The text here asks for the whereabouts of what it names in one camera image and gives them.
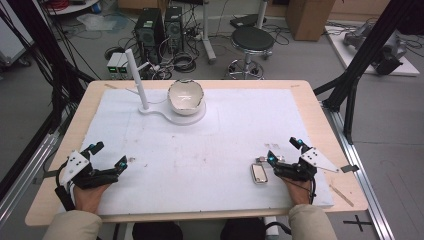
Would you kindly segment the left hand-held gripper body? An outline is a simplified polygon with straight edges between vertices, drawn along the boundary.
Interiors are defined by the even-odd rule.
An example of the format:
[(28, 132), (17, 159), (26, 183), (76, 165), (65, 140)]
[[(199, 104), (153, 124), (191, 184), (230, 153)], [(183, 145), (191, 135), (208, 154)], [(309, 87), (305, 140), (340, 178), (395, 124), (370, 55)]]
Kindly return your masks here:
[(118, 181), (118, 173), (114, 169), (94, 169), (89, 160), (89, 154), (83, 154), (73, 150), (67, 157), (64, 173), (59, 180), (60, 186), (67, 186), (70, 182), (81, 189), (92, 189), (102, 185), (112, 184)]

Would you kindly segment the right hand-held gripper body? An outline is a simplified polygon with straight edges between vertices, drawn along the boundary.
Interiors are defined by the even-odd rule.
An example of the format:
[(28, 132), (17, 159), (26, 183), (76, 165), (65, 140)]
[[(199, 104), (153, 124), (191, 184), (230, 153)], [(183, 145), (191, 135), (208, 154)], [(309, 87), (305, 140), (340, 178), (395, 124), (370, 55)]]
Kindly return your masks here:
[(273, 165), (273, 171), (276, 176), (302, 182), (312, 181), (318, 168), (335, 173), (340, 171), (336, 165), (315, 147), (301, 147), (297, 163), (276, 162)]

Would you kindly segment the silver rectangular metal case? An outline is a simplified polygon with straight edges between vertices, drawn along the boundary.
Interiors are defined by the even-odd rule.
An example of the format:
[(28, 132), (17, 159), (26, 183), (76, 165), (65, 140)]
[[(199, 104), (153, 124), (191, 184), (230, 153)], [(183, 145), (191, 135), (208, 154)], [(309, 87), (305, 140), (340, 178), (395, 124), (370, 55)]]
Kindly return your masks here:
[(266, 175), (265, 169), (261, 164), (252, 164), (251, 174), (253, 181), (256, 184), (266, 184), (268, 182), (268, 177)]

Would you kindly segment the white ceramic bowl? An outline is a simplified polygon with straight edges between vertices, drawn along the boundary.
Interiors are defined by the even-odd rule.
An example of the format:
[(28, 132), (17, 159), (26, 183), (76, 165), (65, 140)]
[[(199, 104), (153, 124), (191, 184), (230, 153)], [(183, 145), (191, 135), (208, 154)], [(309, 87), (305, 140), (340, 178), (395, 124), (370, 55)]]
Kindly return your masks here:
[(167, 99), (175, 113), (189, 116), (200, 111), (204, 91), (194, 80), (177, 80), (168, 88)]

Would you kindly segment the person's left hand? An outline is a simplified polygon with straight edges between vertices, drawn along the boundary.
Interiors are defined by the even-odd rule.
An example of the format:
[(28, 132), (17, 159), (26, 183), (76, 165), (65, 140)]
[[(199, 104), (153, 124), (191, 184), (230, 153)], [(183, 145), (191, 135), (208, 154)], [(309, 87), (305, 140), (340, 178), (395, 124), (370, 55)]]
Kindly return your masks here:
[(73, 189), (75, 208), (80, 211), (96, 214), (102, 195), (108, 188), (108, 185), (102, 185), (92, 189), (81, 189), (75, 186)]

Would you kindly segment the person's right hand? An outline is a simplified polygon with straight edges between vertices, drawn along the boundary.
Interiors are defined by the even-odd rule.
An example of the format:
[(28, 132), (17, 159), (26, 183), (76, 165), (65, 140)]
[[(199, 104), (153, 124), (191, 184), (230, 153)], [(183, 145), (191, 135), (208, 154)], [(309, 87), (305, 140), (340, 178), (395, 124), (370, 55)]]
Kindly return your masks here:
[(311, 202), (310, 181), (294, 181), (289, 178), (283, 178), (282, 181), (286, 184), (288, 193), (294, 205), (309, 204)]

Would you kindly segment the wooden table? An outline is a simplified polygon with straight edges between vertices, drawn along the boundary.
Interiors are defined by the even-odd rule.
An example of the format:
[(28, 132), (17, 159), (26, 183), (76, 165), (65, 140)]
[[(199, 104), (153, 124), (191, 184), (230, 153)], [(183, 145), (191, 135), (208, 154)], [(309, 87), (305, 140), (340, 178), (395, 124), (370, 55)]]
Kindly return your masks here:
[[(313, 93), (312, 87), (307, 81), (202, 80), (200, 84), (205, 89), (272, 89), (291, 91), (306, 128), (307, 136), (312, 141), (312, 144), (322, 150), (325, 156), (329, 157), (335, 165), (341, 167), (348, 163), (347, 157), (343, 153), (336, 135)], [(100, 98), (105, 91), (112, 89), (131, 89), (134, 86), (135, 83), (130, 80), (98, 80), (90, 83), (49, 169), (54, 170), (58, 168), (72, 149), (82, 145), (82, 141), (89, 128), (89, 122), (93, 119), (95, 111), (100, 104)], [(367, 200), (353, 174), (343, 173), (341, 171), (337, 173), (326, 173), (325, 179), (337, 187), (354, 203), (354, 207), (349, 206), (330, 188), (330, 196), (333, 197), (335, 205), (327, 209), (329, 213), (364, 211), (368, 208)], [(60, 205), (60, 201), (53, 192), (54, 187), (55, 180), (53, 178), (43, 180), (25, 216), (26, 225), (30, 227), (43, 227), (51, 223)], [(232, 217), (285, 215), (287, 213), (288, 210), (286, 208), (222, 211), (197, 210), (193, 213), (115, 215), (104, 217), (103, 221), (106, 223), (124, 223), (141, 220), (211, 220)]]

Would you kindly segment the thin wooden stick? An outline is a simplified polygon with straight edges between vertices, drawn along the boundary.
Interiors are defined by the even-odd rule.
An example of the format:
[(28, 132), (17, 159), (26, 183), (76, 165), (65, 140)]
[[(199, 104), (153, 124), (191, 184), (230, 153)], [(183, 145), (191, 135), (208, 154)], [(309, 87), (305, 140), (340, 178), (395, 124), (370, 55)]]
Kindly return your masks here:
[(342, 198), (349, 206), (354, 207), (354, 203), (347, 198), (337, 187), (330, 184), (329, 187), (340, 197)]

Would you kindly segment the white table leg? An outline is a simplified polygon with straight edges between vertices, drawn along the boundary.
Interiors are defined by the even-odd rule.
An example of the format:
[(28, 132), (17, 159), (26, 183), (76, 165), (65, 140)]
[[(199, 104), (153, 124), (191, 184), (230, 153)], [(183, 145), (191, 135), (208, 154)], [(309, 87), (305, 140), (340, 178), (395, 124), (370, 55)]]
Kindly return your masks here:
[[(268, 225), (276, 221), (275, 216), (268, 216), (263, 218), (264, 224)], [(279, 239), (279, 230), (277, 226), (270, 226), (266, 229), (266, 240), (278, 240)]]

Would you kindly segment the white foam mat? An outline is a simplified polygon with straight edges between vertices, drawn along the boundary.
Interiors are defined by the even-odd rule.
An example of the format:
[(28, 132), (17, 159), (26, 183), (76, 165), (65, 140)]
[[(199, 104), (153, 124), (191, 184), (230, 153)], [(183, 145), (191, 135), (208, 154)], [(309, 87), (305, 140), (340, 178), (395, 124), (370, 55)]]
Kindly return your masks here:
[(128, 167), (103, 194), (99, 214), (205, 213), (290, 207), (284, 183), (265, 169), (257, 184), (251, 166), (273, 152), (288, 163), (299, 158), (292, 137), (309, 135), (287, 89), (208, 89), (206, 114), (178, 126), (158, 114), (140, 113), (140, 98), (107, 90), (82, 145), (103, 142), (94, 168), (111, 168), (122, 156)]

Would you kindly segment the person's right leg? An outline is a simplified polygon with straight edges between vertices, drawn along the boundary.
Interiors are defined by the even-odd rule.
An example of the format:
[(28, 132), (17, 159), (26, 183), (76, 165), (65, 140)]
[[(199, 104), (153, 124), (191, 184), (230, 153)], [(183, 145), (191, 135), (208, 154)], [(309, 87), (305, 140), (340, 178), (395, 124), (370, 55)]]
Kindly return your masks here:
[(220, 240), (265, 240), (265, 225), (259, 218), (229, 219)]

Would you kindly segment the person's leg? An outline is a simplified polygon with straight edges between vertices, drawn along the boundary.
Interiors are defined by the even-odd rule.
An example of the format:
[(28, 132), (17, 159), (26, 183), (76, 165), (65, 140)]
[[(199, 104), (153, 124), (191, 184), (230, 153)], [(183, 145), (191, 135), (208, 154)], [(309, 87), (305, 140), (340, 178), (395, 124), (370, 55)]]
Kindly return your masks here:
[(183, 240), (183, 233), (173, 222), (145, 222), (134, 224), (132, 237), (134, 240)]
[(220, 240), (265, 240), (265, 225), (259, 218), (229, 219)]

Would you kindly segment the person's left leg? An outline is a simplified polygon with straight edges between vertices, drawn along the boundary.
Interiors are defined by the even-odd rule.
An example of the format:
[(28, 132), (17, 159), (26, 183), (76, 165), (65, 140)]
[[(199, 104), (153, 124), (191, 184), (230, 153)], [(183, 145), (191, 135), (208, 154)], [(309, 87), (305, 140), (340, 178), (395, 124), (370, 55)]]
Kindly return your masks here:
[(134, 224), (132, 237), (134, 240), (183, 240), (183, 233), (173, 222), (145, 222)]

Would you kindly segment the white stand with pole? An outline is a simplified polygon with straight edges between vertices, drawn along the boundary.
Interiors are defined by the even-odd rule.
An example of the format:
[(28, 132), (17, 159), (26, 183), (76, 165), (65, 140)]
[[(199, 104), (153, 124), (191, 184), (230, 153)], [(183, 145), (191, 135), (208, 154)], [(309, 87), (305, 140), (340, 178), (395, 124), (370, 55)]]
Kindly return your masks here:
[(139, 74), (139, 71), (141, 69), (143, 69), (144, 67), (148, 66), (149, 63), (144, 63), (141, 66), (137, 66), (132, 50), (127, 49), (125, 51), (125, 54), (126, 54), (127, 59), (128, 59), (128, 65), (129, 65), (130, 72), (132, 73), (134, 81), (135, 81), (135, 86), (136, 86), (136, 89), (137, 89), (137, 95), (139, 96), (139, 98), (141, 100), (141, 105), (139, 106), (139, 112), (141, 114), (144, 114), (144, 115), (149, 115), (149, 114), (160, 115), (164, 119), (169, 121), (170, 123), (175, 124), (175, 125), (179, 125), (179, 126), (192, 125), (192, 124), (195, 124), (195, 123), (197, 123), (197, 122), (199, 122), (200, 120), (203, 119), (203, 117), (206, 114), (205, 97), (204, 97), (203, 104), (201, 106), (200, 111), (193, 114), (193, 115), (189, 115), (189, 116), (183, 116), (183, 115), (175, 113), (172, 110), (170, 103), (168, 102), (167, 94), (166, 94), (166, 98), (162, 101), (149, 102), (148, 99), (147, 99), (147, 95), (145, 93), (143, 84), (142, 84), (142, 80), (140, 78), (140, 74)]

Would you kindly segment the white power supply box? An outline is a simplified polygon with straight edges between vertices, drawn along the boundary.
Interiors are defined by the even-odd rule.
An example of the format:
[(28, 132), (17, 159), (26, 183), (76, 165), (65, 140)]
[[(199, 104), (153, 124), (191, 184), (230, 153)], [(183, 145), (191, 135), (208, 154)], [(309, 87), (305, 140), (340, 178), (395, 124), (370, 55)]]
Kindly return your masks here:
[(111, 58), (107, 63), (107, 69), (111, 75), (118, 73), (118, 65), (120, 62), (122, 54), (121, 53), (113, 53)]
[(121, 54), (120, 60), (117, 64), (118, 72), (120, 74), (128, 74), (128, 59), (125, 53)]

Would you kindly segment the black round stool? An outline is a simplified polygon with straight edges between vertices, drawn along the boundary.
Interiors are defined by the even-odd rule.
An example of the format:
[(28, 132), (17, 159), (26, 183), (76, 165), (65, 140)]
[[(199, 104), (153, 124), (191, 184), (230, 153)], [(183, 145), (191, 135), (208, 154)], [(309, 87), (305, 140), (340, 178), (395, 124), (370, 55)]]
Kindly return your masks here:
[(232, 79), (262, 80), (264, 69), (252, 57), (261, 55), (267, 59), (272, 54), (274, 38), (257, 27), (240, 27), (232, 33), (231, 43), (234, 48), (243, 52), (244, 58), (233, 60), (227, 67), (227, 75)]

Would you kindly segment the brown cardboard box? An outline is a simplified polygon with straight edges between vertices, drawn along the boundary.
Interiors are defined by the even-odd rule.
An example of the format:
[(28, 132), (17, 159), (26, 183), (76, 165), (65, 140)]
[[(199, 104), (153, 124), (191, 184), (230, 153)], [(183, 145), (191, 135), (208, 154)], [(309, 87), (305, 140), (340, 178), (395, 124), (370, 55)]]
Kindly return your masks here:
[(297, 41), (318, 41), (335, 0), (290, 0), (285, 20)]

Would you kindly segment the large black computer tower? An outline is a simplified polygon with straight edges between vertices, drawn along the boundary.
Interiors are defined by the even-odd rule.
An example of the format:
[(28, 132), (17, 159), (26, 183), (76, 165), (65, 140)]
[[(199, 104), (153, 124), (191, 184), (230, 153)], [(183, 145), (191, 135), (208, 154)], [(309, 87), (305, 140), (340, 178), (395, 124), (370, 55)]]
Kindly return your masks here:
[(144, 8), (134, 28), (143, 62), (155, 65), (162, 62), (165, 40), (162, 12), (159, 8)]

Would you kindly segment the grey machine on platform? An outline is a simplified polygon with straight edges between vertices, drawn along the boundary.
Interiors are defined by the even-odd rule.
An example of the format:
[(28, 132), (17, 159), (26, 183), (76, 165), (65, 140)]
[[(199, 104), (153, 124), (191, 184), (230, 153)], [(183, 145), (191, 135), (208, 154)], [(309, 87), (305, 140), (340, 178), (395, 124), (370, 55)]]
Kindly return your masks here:
[[(355, 31), (346, 33), (343, 44), (346, 46), (353, 46), (358, 50), (370, 34), (374, 25), (374, 22), (366, 22)], [(397, 67), (402, 65), (400, 58), (405, 54), (406, 42), (401, 40), (396, 33), (392, 33), (377, 53), (376, 58), (371, 62), (371, 66), (379, 75), (389, 75)]]

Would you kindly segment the white floor platform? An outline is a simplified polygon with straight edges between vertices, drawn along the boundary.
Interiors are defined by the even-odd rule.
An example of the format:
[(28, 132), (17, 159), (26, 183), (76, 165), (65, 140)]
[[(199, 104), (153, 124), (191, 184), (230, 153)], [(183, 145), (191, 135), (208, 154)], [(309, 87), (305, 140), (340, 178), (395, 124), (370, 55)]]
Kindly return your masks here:
[[(342, 65), (344, 68), (347, 68), (357, 53), (357, 50), (353, 46), (347, 46), (343, 43), (344, 36), (347, 31), (342, 27), (336, 26), (326, 26), (325, 30), (327, 37), (332, 43)], [(420, 74), (420, 72), (405, 57), (401, 57), (400, 62), (401, 65), (390, 73), (391, 76), (415, 77)]]

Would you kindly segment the white desk leg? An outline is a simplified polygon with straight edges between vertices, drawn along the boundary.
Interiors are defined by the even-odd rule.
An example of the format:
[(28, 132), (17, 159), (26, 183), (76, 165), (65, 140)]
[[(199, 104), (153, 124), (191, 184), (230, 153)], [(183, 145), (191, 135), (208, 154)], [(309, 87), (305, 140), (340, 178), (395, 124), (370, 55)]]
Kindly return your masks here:
[(201, 39), (202, 39), (202, 43), (208, 57), (208, 63), (212, 65), (216, 62), (216, 55), (209, 39), (209, 11), (208, 11), (209, 0), (202, 0), (202, 3), (203, 3), (203, 8), (202, 8), (203, 30), (201, 34)]

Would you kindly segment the slim black computer tower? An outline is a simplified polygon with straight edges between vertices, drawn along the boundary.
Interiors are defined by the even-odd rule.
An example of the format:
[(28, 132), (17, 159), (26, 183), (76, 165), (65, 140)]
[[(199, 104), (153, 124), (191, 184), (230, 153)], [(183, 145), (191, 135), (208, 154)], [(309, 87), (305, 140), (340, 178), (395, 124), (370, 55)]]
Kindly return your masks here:
[(177, 53), (183, 47), (182, 8), (170, 6), (165, 12), (165, 32), (168, 39), (168, 52)]

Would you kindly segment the aluminium rail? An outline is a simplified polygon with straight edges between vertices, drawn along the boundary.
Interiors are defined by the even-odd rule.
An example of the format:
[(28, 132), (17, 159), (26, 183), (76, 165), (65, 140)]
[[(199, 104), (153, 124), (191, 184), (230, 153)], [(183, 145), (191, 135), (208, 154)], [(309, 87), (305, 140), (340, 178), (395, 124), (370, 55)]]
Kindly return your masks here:
[(350, 165), (358, 167), (358, 170), (355, 170), (353, 174), (356, 177), (359, 186), (367, 200), (368, 213), (378, 238), (380, 240), (395, 240), (389, 222), (387, 221), (383, 209), (380, 206), (360, 156), (355, 146), (350, 144), (348, 142), (348, 138), (343, 134), (344, 120), (342, 115), (339, 112), (331, 112), (325, 107), (322, 107), (322, 109), (324, 114), (327, 116), (330, 125), (333, 127), (333, 132), (335, 133), (336, 138), (339, 141), (345, 156), (347, 157), (347, 161)]
[(24, 164), (23, 169), (19, 171), (17, 178), (0, 201), (0, 229), (5, 226), (43, 163), (53, 152), (58, 140), (58, 133), (47, 134), (39, 144), (35, 145), (35, 150), (29, 154), (28, 162)]

